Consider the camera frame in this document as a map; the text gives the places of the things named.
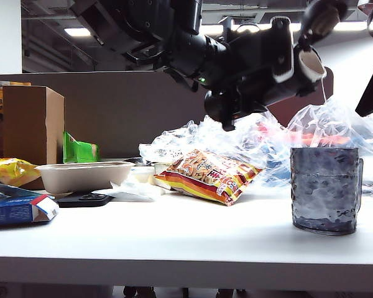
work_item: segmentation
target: plastic bag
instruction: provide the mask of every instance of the plastic bag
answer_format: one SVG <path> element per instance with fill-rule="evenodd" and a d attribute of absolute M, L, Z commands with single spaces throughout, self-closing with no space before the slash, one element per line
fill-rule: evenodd
<path fill-rule="evenodd" d="M 157 163 L 173 163 L 193 149 L 198 126 L 189 121 L 179 129 L 164 131 L 152 144 L 140 144 L 140 156 Z"/>
<path fill-rule="evenodd" d="M 140 144 L 140 155 L 149 161 L 171 164 L 199 149 L 249 163 L 263 172 L 254 178 L 255 184 L 284 186 L 290 178 L 288 135 L 270 113 L 251 114 L 238 119 L 236 129 L 225 132 L 221 124 L 206 116 L 196 125 L 163 132 L 152 144 Z"/>
<path fill-rule="evenodd" d="M 0 158 L 0 183 L 18 187 L 39 177 L 36 165 L 17 158 Z"/>
<path fill-rule="evenodd" d="M 270 113 L 238 119 L 225 132 L 208 116 L 199 125 L 164 132 L 151 145 L 140 145 L 149 161 L 173 163 L 194 148 L 233 158 L 264 170 L 253 184 L 283 187 L 290 183 L 292 147 L 358 147 L 360 156 L 373 155 L 373 120 L 361 118 L 333 96 L 322 106 L 306 106 L 287 128 Z"/>
<path fill-rule="evenodd" d="M 260 172 L 247 163 L 195 149 L 155 177 L 174 190 L 231 206 Z"/>
<path fill-rule="evenodd" d="M 373 120 L 360 117 L 332 97 L 322 106 L 306 106 L 288 125 L 293 147 L 358 148 L 359 156 L 373 155 Z"/>

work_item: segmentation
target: black case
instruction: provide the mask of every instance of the black case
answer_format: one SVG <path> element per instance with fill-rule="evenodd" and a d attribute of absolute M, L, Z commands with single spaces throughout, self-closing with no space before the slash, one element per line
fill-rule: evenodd
<path fill-rule="evenodd" d="M 56 200 L 60 208 L 99 207 L 109 203 L 113 197 L 90 192 L 74 192 L 67 197 Z"/>

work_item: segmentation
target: chips bag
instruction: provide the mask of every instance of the chips bag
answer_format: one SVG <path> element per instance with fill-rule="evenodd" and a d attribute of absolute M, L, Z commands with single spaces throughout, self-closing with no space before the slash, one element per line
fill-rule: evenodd
<path fill-rule="evenodd" d="M 63 132 L 63 163 L 95 163 L 99 161 L 99 148 L 95 144 L 76 141 Z"/>
<path fill-rule="evenodd" d="M 40 171 L 24 160 L 0 158 L 0 183 L 21 186 L 40 177 Z"/>
<path fill-rule="evenodd" d="M 193 150 L 155 177 L 176 191 L 230 206 L 261 171 L 247 163 Z"/>

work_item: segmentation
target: cubicle partition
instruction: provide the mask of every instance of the cubicle partition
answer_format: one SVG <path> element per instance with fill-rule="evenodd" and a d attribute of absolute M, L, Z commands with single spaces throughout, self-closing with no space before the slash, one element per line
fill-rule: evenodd
<path fill-rule="evenodd" d="M 327 70 L 325 91 L 329 97 L 333 74 Z M 150 143 L 164 130 L 179 128 L 189 120 L 199 123 L 205 116 L 206 90 L 193 93 L 164 73 L 7 74 L 0 75 L 0 81 L 27 81 L 65 96 L 65 129 L 77 140 L 97 143 L 103 158 L 138 156 L 140 143 Z M 287 125 L 303 106 L 322 102 L 320 87 L 308 97 L 290 98 L 270 110 Z"/>

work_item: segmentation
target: beige container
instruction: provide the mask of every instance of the beige container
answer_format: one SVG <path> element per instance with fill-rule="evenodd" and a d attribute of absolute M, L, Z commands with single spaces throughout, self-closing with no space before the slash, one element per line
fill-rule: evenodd
<path fill-rule="evenodd" d="M 62 194 L 112 188 L 111 182 L 120 185 L 127 178 L 133 166 L 133 163 L 112 161 L 65 163 L 36 168 L 42 175 L 45 190 L 51 194 Z"/>

